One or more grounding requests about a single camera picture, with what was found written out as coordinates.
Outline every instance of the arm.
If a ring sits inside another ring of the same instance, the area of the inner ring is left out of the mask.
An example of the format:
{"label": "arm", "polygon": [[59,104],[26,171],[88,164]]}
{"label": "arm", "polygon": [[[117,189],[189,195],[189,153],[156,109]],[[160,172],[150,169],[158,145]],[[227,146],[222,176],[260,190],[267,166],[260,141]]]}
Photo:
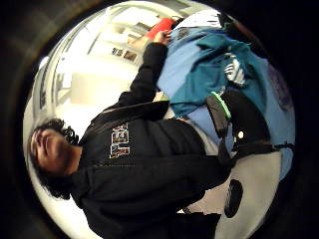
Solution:
{"label": "arm", "polygon": [[130,91],[121,93],[117,103],[106,111],[135,104],[151,102],[156,95],[157,81],[167,54],[169,32],[159,32],[143,55],[143,64],[133,80]]}

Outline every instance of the red object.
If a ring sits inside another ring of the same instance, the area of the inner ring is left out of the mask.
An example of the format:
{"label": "red object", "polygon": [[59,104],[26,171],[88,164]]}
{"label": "red object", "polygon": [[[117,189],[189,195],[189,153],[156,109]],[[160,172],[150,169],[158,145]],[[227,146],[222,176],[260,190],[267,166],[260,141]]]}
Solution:
{"label": "red object", "polygon": [[146,34],[148,38],[153,40],[158,32],[170,30],[174,20],[171,18],[162,18],[151,30]]}

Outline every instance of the curly dark hair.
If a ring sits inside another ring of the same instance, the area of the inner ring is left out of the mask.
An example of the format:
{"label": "curly dark hair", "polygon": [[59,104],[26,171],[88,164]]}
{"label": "curly dark hair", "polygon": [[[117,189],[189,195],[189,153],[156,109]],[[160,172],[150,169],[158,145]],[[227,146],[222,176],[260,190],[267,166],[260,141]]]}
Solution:
{"label": "curly dark hair", "polygon": [[[28,147],[31,144],[31,137],[32,134],[37,130],[44,130],[44,129],[53,129],[56,132],[60,133],[67,142],[72,145],[78,145],[79,137],[75,134],[74,130],[68,126],[65,127],[65,122],[62,119],[48,119],[44,121],[41,125],[37,126],[32,133],[30,133],[29,140],[28,140]],[[69,183],[66,177],[64,176],[52,176],[49,175],[48,172],[43,170],[38,163],[36,162],[35,156],[29,150],[29,155],[31,158],[31,162],[35,169],[35,172],[40,180],[41,185],[47,189],[47,191],[56,198],[61,199],[70,199],[70,192],[69,192]]]}

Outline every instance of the hand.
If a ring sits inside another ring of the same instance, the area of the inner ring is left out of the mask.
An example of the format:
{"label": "hand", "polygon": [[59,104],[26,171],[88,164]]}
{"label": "hand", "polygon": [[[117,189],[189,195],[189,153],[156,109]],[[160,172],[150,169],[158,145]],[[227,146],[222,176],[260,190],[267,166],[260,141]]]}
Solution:
{"label": "hand", "polygon": [[155,43],[162,43],[164,45],[167,45],[167,43],[169,42],[170,40],[170,33],[171,31],[159,31],[157,33],[157,35],[155,36],[154,38],[154,42]]}

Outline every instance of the white surface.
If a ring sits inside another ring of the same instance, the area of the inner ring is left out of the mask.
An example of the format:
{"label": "white surface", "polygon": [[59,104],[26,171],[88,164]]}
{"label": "white surface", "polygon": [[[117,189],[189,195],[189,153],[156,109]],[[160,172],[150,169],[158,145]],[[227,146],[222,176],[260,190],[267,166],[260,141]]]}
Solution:
{"label": "white surface", "polygon": [[230,179],[243,188],[237,213],[227,218],[223,213],[217,223],[215,239],[249,238],[263,221],[279,183],[281,152],[252,154],[239,159]]}

